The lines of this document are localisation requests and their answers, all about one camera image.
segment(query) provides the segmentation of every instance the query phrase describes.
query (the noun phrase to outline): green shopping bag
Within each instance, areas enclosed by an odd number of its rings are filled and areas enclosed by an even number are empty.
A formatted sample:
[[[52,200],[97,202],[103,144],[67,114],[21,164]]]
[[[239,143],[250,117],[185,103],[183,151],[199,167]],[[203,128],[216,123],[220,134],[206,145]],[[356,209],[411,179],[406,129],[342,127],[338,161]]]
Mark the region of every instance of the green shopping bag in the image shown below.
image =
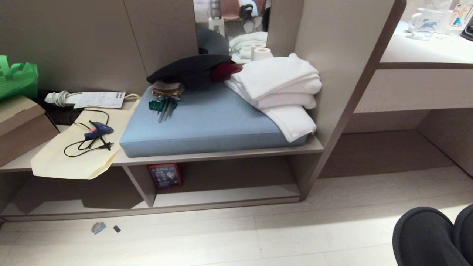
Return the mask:
[[[35,64],[8,65],[8,56],[0,55],[0,100],[14,95],[38,97],[38,68]]]

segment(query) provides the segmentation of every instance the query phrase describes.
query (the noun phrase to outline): mirror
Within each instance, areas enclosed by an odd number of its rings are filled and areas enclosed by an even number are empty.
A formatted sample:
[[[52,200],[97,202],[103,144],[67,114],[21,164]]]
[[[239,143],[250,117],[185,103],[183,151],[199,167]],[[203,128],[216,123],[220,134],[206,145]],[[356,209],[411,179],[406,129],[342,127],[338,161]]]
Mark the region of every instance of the mirror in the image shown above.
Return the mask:
[[[266,47],[272,0],[193,0],[200,54],[251,61],[251,46]]]

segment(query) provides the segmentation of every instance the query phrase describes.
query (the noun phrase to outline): gray wall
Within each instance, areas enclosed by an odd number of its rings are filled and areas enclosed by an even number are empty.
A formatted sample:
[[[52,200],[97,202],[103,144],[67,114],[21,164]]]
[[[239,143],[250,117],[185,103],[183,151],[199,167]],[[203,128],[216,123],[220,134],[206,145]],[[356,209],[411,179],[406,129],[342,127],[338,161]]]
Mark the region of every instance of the gray wall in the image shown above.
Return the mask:
[[[197,54],[192,0],[5,0],[4,7],[0,51],[10,63],[38,64],[40,89],[142,93],[147,73]]]

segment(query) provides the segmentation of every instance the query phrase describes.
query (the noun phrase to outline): paper document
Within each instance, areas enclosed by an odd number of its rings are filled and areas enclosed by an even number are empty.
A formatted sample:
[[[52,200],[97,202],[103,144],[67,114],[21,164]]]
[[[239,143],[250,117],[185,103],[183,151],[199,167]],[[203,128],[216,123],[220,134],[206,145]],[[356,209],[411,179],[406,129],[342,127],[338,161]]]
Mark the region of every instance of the paper document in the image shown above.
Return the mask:
[[[121,108],[124,92],[86,91],[81,94],[74,109],[83,107]]]

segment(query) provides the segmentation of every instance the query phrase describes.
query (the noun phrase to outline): white tile floor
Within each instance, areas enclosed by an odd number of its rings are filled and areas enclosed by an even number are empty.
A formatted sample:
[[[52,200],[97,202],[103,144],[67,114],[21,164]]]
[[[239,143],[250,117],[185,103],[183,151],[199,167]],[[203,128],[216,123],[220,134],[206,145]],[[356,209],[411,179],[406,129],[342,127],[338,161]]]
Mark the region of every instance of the white tile floor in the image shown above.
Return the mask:
[[[403,213],[431,206],[454,221],[472,202],[473,180],[456,166],[320,179],[298,204],[6,223],[0,265],[396,266]],[[94,235],[97,221],[107,228]]]

